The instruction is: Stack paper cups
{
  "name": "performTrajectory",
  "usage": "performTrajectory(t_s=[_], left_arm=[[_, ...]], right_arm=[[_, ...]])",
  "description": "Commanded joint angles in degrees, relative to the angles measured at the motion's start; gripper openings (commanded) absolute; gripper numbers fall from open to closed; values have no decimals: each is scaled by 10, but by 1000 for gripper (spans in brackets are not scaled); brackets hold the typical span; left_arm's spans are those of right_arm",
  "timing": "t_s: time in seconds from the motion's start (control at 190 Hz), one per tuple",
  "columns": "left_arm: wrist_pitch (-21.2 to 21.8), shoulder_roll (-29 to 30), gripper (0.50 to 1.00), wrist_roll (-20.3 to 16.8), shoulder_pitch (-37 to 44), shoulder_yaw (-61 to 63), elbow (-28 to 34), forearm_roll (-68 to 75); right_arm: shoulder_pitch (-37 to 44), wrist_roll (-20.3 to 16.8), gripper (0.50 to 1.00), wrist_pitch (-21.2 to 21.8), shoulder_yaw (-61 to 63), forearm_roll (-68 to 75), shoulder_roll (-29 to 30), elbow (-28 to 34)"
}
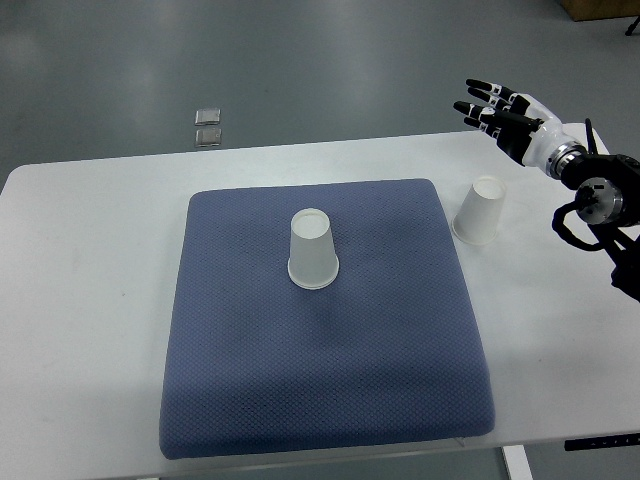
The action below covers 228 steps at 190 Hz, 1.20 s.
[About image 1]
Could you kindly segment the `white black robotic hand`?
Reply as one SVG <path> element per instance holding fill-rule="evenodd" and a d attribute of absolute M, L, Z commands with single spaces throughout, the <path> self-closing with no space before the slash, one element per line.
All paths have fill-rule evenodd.
<path fill-rule="evenodd" d="M 495 140 L 497 147 L 524 167 L 537 167 L 558 179 L 561 162 L 586 148 L 564 131 L 563 123 L 529 94 L 476 79 L 466 81 L 472 102 L 457 101 L 454 109 L 466 125 Z"/>

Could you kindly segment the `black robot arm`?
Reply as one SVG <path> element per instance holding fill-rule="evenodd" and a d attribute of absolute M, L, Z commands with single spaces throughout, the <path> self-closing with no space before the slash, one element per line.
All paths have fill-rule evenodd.
<path fill-rule="evenodd" d="M 639 162 L 626 155 L 598 152 L 590 119 L 584 121 L 586 145 L 561 146 L 547 162 L 554 179 L 575 192 L 559 207 L 552 229 L 567 244 L 588 252 L 604 251 L 614 263 L 611 285 L 639 299 L 639 239 L 623 230 L 639 224 Z M 588 243 L 565 225 L 574 212 L 596 238 Z"/>

